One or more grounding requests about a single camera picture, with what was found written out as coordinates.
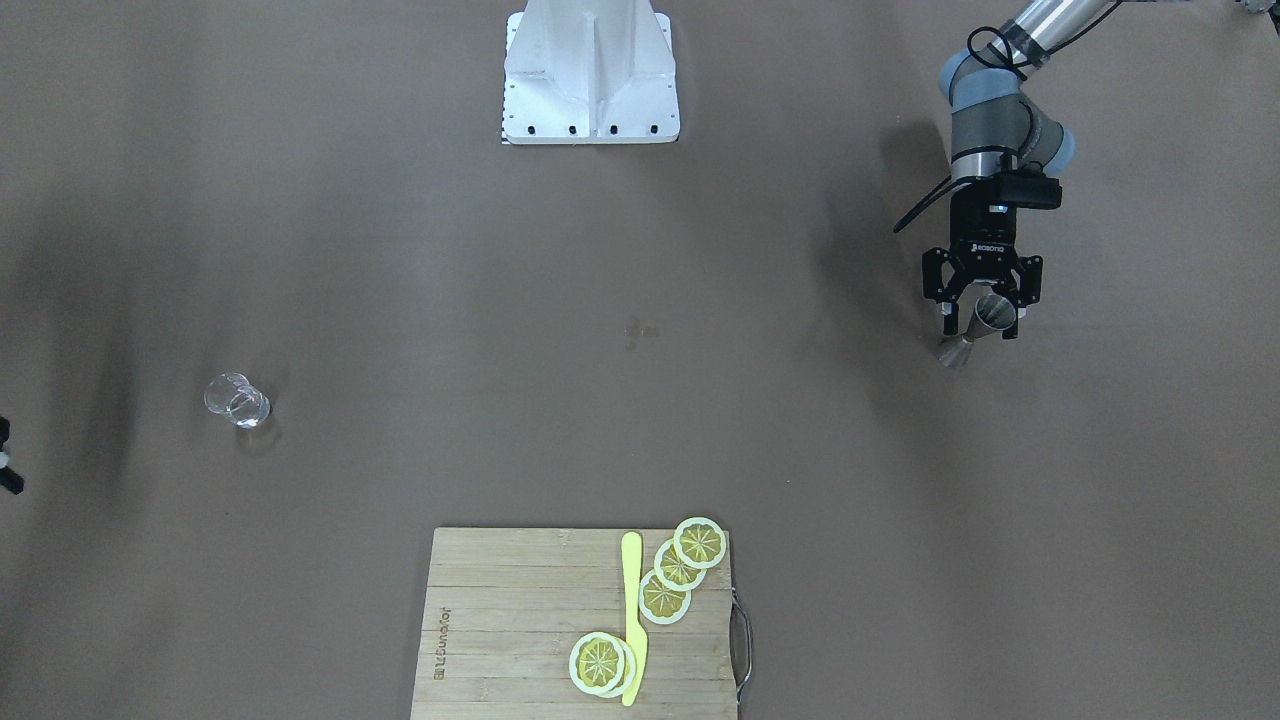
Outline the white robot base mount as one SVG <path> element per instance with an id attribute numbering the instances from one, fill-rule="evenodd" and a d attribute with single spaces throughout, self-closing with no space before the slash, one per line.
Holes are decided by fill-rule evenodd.
<path id="1" fill-rule="evenodd" d="M 529 1 L 504 33 L 500 140 L 513 146 L 673 143 L 673 26 L 649 1 Z"/>

